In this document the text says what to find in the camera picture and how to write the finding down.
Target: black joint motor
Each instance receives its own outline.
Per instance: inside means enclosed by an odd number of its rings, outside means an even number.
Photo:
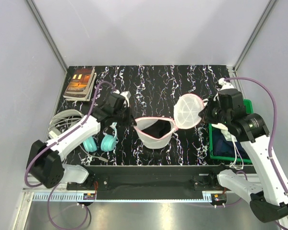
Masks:
[[[285,204],[277,206],[266,202],[263,191],[251,194],[250,207],[253,214],[263,223],[288,216],[288,207]]]
[[[125,101],[124,96],[113,92],[101,106],[93,110],[92,116],[105,127],[113,122],[123,127],[135,126],[136,122]]]
[[[206,123],[224,124],[239,142],[255,142],[256,138],[269,135],[263,118],[246,112],[242,93],[237,89],[220,90],[218,100],[214,97],[208,98],[207,106],[199,116]]]
[[[27,167],[32,159],[46,148],[46,143],[37,140],[31,146]],[[56,186],[64,175],[61,158],[58,151],[47,150],[32,166],[30,173],[39,180],[46,188]]]

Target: mesh laundry bag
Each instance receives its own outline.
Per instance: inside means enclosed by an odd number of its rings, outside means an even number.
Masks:
[[[188,93],[181,96],[174,106],[174,119],[166,117],[140,117],[134,127],[143,144],[149,149],[165,147],[178,129],[195,127],[201,118],[198,113],[204,108],[200,97]]]

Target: metal floor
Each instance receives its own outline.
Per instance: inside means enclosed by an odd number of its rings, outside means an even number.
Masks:
[[[236,201],[228,195],[228,203]],[[51,202],[54,222],[63,228],[77,227],[85,217],[80,207],[68,208],[70,202]],[[54,230],[48,220],[46,202],[33,202],[26,230]],[[202,208],[184,203],[95,203],[89,206],[89,220],[81,229],[87,230],[276,230],[274,223],[263,224],[252,214],[244,201],[227,208]]]

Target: headphone ear cup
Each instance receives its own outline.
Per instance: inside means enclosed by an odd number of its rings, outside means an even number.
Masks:
[[[101,150],[105,152],[113,151],[116,146],[116,138],[111,135],[105,135],[101,142]]]
[[[84,145],[84,149],[87,152],[96,152],[97,151],[97,145],[96,145],[93,137],[89,137],[88,139],[86,139],[83,142],[83,145]]]

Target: blue cloth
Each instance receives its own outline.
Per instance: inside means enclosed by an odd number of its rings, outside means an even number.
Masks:
[[[235,157],[234,145],[231,141],[227,141],[220,129],[212,131],[213,155],[219,157]],[[246,151],[240,142],[236,142],[237,149],[243,159],[249,159]]]

